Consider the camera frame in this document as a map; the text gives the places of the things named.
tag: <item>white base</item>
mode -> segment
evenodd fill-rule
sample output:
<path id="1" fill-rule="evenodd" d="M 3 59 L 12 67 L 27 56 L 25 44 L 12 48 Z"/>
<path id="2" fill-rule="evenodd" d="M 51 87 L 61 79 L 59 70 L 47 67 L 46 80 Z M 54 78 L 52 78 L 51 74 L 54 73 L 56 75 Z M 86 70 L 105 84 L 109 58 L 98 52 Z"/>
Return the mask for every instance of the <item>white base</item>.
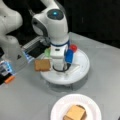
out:
<path id="1" fill-rule="evenodd" d="M 48 59 L 44 54 L 40 58 Z M 70 85 L 83 79 L 88 74 L 89 68 L 90 62 L 87 55 L 78 49 L 74 53 L 73 64 L 68 71 L 56 72 L 54 69 L 51 69 L 48 72 L 41 72 L 41 76 L 53 84 Z"/>

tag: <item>table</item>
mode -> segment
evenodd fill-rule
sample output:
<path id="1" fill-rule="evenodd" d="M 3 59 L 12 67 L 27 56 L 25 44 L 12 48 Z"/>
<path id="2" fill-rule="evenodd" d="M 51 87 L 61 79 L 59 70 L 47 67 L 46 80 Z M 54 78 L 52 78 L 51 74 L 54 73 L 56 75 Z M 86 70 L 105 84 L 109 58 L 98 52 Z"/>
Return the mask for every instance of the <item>table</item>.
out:
<path id="1" fill-rule="evenodd" d="M 70 33 L 70 39 L 91 63 L 88 79 L 72 93 L 92 98 L 100 107 L 103 120 L 118 120 L 120 50 L 74 33 Z M 49 92 L 31 62 L 11 84 L 0 87 L 0 120 L 50 120 L 51 109 L 62 96 Z"/>

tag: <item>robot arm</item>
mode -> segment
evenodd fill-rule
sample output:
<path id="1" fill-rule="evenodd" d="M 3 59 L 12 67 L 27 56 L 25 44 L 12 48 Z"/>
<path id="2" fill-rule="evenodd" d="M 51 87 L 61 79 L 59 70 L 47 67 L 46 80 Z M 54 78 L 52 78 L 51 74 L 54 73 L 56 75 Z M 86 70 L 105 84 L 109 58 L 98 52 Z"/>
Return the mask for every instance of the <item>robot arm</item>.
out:
<path id="1" fill-rule="evenodd" d="M 22 23 L 21 15 L 8 8 L 3 0 L 0 0 L 0 47 L 4 51 L 4 60 L 10 61 L 15 71 L 21 69 L 21 65 L 26 63 L 27 60 L 18 40 L 6 34 L 18 29 Z"/>
<path id="2" fill-rule="evenodd" d="M 41 1 L 47 8 L 33 16 L 33 28 L 38 35 L 50 38 L 53 66 L 57 71 L 62 71 L 65 67 L 65 52 L 69 47 L 66 15 L 57 1 Z"/>

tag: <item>white plate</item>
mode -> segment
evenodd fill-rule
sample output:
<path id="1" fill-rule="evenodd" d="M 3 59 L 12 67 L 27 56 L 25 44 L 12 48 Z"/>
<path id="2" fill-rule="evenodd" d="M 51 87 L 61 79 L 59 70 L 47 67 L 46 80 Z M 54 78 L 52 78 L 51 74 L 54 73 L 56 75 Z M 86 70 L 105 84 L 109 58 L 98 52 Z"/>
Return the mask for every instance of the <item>white plate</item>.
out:
<path id="1" fill-rule="evenodd" d="M 41 76 L 50 83 L 57 85 L 70 85 L 82 80 L 89 72 L 90 61 L 87 55 L 78 49 L 74 54 L 73 65 L 69 70 L 64 72 L 56 72 L 54 69 L 48 72 L 40 72 Z"/>
<path id="2" fill-rule="evenodd" d="M 63 120 L 72 105 L 81 105 L 85 108 L 86 120 L 102 120 L 97 104 L 89 97 L 80 94 L 70 94 L 58 100 L 51 111 L 51 120 Z"/>

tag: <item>bread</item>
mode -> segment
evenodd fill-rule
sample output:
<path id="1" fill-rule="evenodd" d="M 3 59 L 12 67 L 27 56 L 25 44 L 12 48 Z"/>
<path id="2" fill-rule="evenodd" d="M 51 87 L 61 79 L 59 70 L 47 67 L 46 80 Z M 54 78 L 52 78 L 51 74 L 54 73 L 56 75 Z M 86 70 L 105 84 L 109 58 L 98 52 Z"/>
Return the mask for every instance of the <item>bread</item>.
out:
<path id="1" fill-rule="evenodd" d="M 73 105 L 64 116 L 63 120 L 85 120 L 86 111 L 82 106 Z"/>
<path id="2" fill-rule="evenodd" d="M 49 59 L 35 60 L 35 71 L 46 72 L 50 70 L 50 67 Z"/>

